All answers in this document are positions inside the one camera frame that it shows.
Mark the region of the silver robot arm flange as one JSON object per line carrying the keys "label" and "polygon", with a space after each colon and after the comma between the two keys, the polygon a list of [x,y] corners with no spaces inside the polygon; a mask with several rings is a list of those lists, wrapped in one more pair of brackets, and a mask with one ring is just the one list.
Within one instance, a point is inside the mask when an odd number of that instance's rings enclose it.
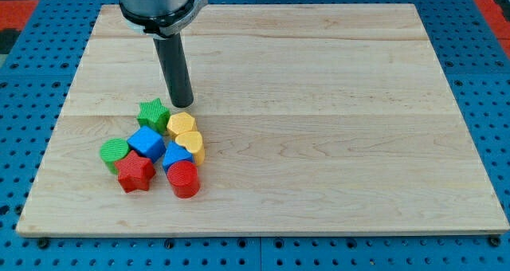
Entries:
{"label": "silver robot arm flange", "polygon": [[157,40],[179,34],[208,5],[208,0],[119,0],[127,25]]}

